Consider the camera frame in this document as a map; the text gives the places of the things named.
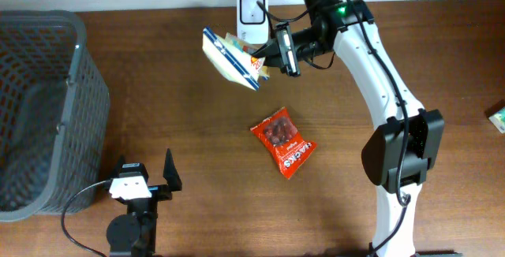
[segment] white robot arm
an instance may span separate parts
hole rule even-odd
[[[426,112],[403,83],[365,2],[305,0],[305,4],[305,13],[289,20],[264,9],[279,24],[272,34],[275,39],[253,56],[266,57],[265,65],[277,66],[289,76],[300,76],[298,59],[318,69],[321,67],[308,58],[334,51],[342,59],[365,98],[375,130],[361,153],[365,172],[377,193],[376,234],[370,255],[414,255],[415,206],[426,173],[435,163],[443,132],[442,116],[438,110]],[[312,27],[292,34],[289,23],[307,13]]]
[[[377,26],[368,23],[363,25],[377,53],[395,78],[403,100],[407,103],[407,113],[412,117],[419,115],[419,110],[423,110],[424,107],[412,95],[396,72],[380,41]],[[333,49],[346,64],[365,98],[372,116],[374,130],[380,125],[386,124],[388,118],[396,117],[399,121],[403,120],[403,114],[397,105],[397,97],[391,82],[375,57],[369,53],[369,48],[363,39],[359,25],[351,25],[346,32],[337,34]],[[406,257],[416,253],[413,246],[413,220],[417,196],[421,191],[421,187],[422,184],[409,184],[401,188],[403,193],[410,194],[410,204],[398,232],[377,251],[378,256]],[[372,239],[374,248],[391,235],[402,213],[402,206],[398,203],[395,194],[388,193],[383,186],[376,186],[376,192],[377,226],[376,234]]]

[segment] gray basket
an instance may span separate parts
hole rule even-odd
[[[0,222],[59,214],[96,182],[109,105],[76,15],[0,13]]]

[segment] cable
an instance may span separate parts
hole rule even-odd
[[[305,47],[307,47],[308,45],[304,45],[304,46],[301,46],[298,48],[297,50],[297,54],[300,52],[300,50],[303,50]],[[331,60],[330,60],[330,64],[328,64],[328,67],[322,67],[320,65],[317,65],[316,63],[314,63],[314,57],[312,56],[311,57],[311,61],[309,61],[307,59],[307,57],[302,57],[302,60],[307,63],[307,65],[310,65],[316,69],[329,69],[332,65],[333,65],[333,60],[335,59],[335,52],[333,52],[333,55],[331,56]]]
[[[297,17],[293,17],[293,18],[290,18],[290,19],[282,19],[282,18],[274,16],[273,14],[271,14],[270,12],[268,12],[267,9],[265,9],[265,6],[260,1],[257,1],[256,4],[258,4],[258,6],[261,8],[261,10],[263,10],[263,12],[266,13],[267,16],[269,16],[272,20],[275,20],[275,21],[278,21],[278,22],[289,23],[289,22],[295,22],[297,20],[300,20],[302,17],[304,17],[311,10],[315,9],[322,1],[324,1],[324,0],[318,0],[317,2],[313,3],[310,7],[308,7],[303,13],[299,14]]]
[[[313,60],[309,61],[306,57],[303,57],[303,61],[305,63],[307,63],[308,65],[310,65],[316,69],[329,69],[333,65],[333,59],[335,59],[335,52],[333,52],[333,55],[331,56],[330,64],[328,64],[328,67],[323,67],[323,66],[320,66],[320,65],[317,65],[316,63],[314,63]]]
[[[400,229],[400,225],[402,225],[403,223],[403,219],[405,218],[405,213],[407,212],[407,207],[403,207],[402,208],[402,213],[400,214],[400,219],[398,220],[398,222],[396,223],[396,226],[395,226],[395,229],[393,229],[393,232],[389,235],[389,237],[386,237],[386,239],[381,242],[379,245],[377,245],[376,248],[373,248],[368,254],[367,254],[367,257],[373,257],[378,251],[379,249],[381,249],[384,245],[386,245],[386,243],[391,240],[391,238],[393,238],[395,236],[395,234],[398,232],[398,230]]]
[[[70,207],[70,204],[80,195],[82,194],[83,192],[86,192],[88,189],[91,189],[91,188],[94,188],[94,187],[98,187],[100,185],[103,185],[103,184],[106,184],[106,183],[110,183],[111,180],[106,180],[106,181],[100,181],[100,182],[97,182],[97,183],[94,183],[92,185],[89,185],[88,187],[80,190],[77,194],[75,194],[74,196],[72,196],[69,201],[65,204],[65,206],[63,207],[63,212],[62,212],[62,230],[63,230],[63,233],[65,234],[65,236],[70,240],[72,241],[75,245],[77,245],[78,247],[80,248],[83,248],[84,250],[86,251],[89,251],[91,253],[94,253],[98,256],[102,256],[102,257],[106,257],[105,254],[103,254],[102,252],[98,251],[98,250],[95,250],[93,248],[89,248],[88,246],[86,245],[83,245],[82,243],[80,243],[79,241],[75,240],[72,236],[70,236],[70,233],[66,230],[66,227],[65,227],[65,214],[66,214],[66,211],[69,209]]]
[[[271,24],[271,18],[270,18],[270,15],[268,15],[267,13],[265,13],[265,15],[267,16],[267,20],[268,20],[268,27],[270,28],[270,38],[275,38],[275,34],[274,34],[274,26]]]

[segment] plastic bag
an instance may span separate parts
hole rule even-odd
[[[251,131],[271,152],[287,179],[293,176],[317,146],[312,141],[303,140],[286,107],[252,127]]]

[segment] small box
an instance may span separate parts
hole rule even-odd
[[[498,128],[498,130],[505,133],[505,107],[489,117],[489,120]]]

